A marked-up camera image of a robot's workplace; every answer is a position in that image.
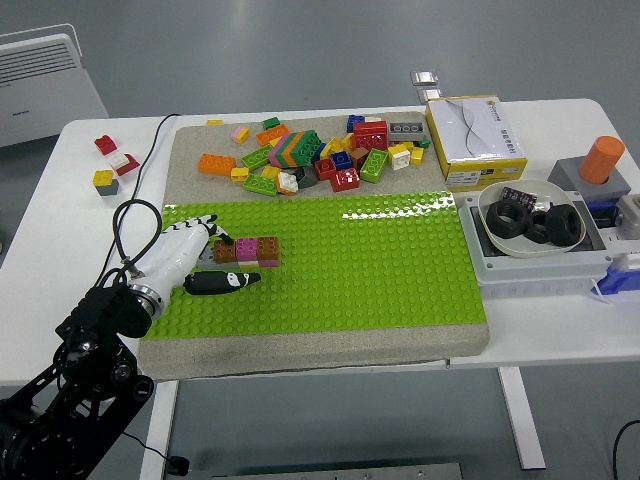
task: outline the orange cylinder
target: orange cylinder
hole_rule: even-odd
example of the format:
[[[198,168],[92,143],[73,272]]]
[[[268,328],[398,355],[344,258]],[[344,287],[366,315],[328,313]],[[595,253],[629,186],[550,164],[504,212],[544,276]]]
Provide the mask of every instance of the orange cylinder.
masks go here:
[[[585,182],[602,185],[611,175],[624,149],[624,143],[616,137],[598,137],[578,173]]]

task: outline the white table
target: white table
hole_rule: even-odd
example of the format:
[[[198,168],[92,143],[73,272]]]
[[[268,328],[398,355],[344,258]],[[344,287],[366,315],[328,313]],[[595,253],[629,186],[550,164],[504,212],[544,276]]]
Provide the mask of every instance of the white table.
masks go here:
[[[600,135],[617,135],[602,108],[585,99],[505,103],[528,158],[523,178],[546,179],[560,158],[584,155]],[[423,111],[422,106],[377,111]],[[270,112],[170,119],[144,176],[140,198],[162,205],[172,139],[177,129],[201,125],[208,118],[225,122],[341,115],[345,111]],[[62,132],[36,188],[15,240],[0,269],[0,385],[22,384],[51,362],[59,344],[59,325],[93,285],[112,240],[111,217],[128,198],[133,175],[122,180],[116,197],[100,197],[92,185],[96,169],[106,168],[93,144],[108,134],[119,148],[142,161],[159,118],[84,120]],[[617,166],[640,192],[640,172],[625,153]],[[124,245],[139,250],[152,232],[147,212],[132,211]],[[606,305],[593,296],[486,300],[491,340],[476,357],[451,359],[452,367],[493,367],[634,360],[640,358],[640,322],[635,292],[613,297]],[[128,341],[134,352],[137,341]],[[372,370],[442,368],[436,365],[374,367]]]

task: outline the table leg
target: table leg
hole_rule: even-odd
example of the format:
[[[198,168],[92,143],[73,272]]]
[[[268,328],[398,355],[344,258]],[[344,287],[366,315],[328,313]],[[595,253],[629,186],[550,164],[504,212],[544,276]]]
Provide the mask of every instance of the table leg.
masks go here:
[[[524,389],[520,368],[499,367],[500,383],[511,419],[511,428],[518,448],[520,466],[523,470],[544,469],[544,457],[533,423],[531,407]]]

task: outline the lego baseplate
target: lego baseplate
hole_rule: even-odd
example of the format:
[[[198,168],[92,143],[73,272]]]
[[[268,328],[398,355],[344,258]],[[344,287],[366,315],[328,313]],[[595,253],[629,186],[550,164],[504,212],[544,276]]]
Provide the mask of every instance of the lego baseplate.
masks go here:
[[[209,213],[232,236],[277,236],[281,266],[233,294],[175,289],[147,339],[486,323],[449,192],[174,205],[163,218]]]

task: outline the blue lego brick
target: blue lego brick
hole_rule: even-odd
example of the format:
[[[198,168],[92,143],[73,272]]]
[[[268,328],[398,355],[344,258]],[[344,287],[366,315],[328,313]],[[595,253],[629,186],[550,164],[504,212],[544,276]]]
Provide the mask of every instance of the blue lego brick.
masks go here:
[[[340,170],[347,170],[348,168],[353,167],[351,157],[344,150],[342,152],[332,153],[331,158],[333,159],[333,163],[336,166],[336,171],[338,172]]]
[[[349,119],[347,120],[347,133],[353,133],[353,124],[359,122],[364,122],[362,115],[349,115]]]

